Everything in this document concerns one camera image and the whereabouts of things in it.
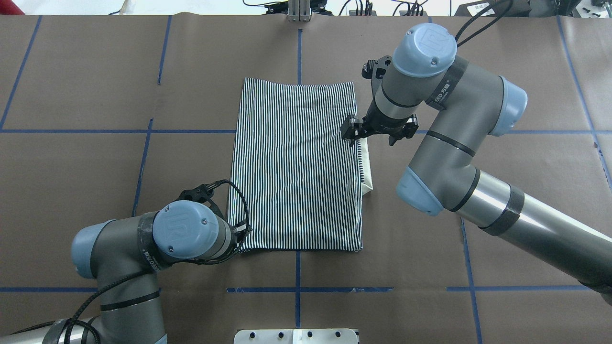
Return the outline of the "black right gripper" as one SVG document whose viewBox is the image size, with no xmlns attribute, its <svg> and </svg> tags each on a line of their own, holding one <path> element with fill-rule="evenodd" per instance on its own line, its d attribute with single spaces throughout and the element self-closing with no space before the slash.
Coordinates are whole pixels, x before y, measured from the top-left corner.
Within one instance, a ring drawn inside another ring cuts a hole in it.
<svg viewBox="0 0 612 344">
<path fill-rule="evenodd" d="M 411 139 L 419 129 L 416 106 L 391 100 L 383 89 L 383 78 L 390 66 L 390 56 L 369 60 L 363 66 L 361 76 L 370 80 L 373 100 L 363 120 L 356 115 L 348 115 L 341 125 L 341 139 L 349 141 L 350 146 L 364 136 L 385 134 L 389 135 L 388 142 L 392 147 L 399 140 Z"/>
</svg>

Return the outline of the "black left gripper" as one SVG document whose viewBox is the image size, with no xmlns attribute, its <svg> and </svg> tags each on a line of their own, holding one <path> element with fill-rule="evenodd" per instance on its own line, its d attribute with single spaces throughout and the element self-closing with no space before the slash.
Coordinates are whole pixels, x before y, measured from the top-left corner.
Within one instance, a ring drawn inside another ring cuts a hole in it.
<svg viewBox="0 0 612 344">
<path fill-rule="evenodd" d="M 207 207 L 212 210 L 215 215 L 218 215 L 221 217 L 221 219 L 225 220 L 225 222 L 229 224 L 230 221 L 227 220 L 227 216 L 224 216 L 221 213 L 218 204 L 213 200 L 215 190 L 224 184 L 229 185 L 238 195 L 239 200 L 242 201 L 242 191 L 234 182 L 212 182 L 208 184 L 201 184 L 194 189 L 183 190 L 178 196 L 178 201 L 195 201 L 196 203 L 207 205 Z M 249 235 L 252 230 L 253 228 L 248 221 L 241 221 L 236 224 L 232 231 L 236 244 L 243 244 L 247 235 Z"/>
</svg>

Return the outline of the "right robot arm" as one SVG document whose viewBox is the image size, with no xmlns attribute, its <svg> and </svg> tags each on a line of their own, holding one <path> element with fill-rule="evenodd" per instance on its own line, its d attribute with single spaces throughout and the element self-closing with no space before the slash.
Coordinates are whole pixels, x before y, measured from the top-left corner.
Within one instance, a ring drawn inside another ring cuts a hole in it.
<svg viewBox="0 0 612 344">
<path fill-rule="evenodd" d="M 354 143 L 388 135 L 411 139 L 421 104 L 438 111 L 396 186 L 405 203 L 430 216 L 443 209 L 572 276 L 611 303 L 612 242 L 603 233 L 473 165 L 487 136 L 509 133 L 526 91 L 458 55 L 457 38 L 432 22 L 411 27 L 391 56 L 369 60 L 372 102 L 349 115 L 341 137 Z"/>
</svg>

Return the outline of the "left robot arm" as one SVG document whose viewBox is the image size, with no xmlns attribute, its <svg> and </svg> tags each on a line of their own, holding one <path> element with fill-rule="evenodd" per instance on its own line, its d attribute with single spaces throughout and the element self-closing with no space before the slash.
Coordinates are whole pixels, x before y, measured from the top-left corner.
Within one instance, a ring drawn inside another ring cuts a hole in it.
<svg viewBox="0 0 612 344">
<path fill-rule="evenodd" d="M 251 232 L 247 201 L 222 179 L 184 190 L 162 210 L 81 229 L 75 270 L 98 288 L 74 315 L 15 331 L 3 344 L 165 344 L 157 274 L 232 259 Z"/>
</svg>

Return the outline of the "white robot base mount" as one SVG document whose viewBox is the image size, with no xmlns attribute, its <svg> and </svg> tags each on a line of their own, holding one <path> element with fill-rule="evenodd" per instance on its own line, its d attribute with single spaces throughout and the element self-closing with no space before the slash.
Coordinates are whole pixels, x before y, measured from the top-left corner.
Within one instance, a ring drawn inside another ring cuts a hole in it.
<svg viewBox="0 0 612 344">
<path fill-rule="evenodd" d="M 234 344 L 359 344 L 358 330 L 319 329 L 244 329 L 236 333 Z"/>
</svg>

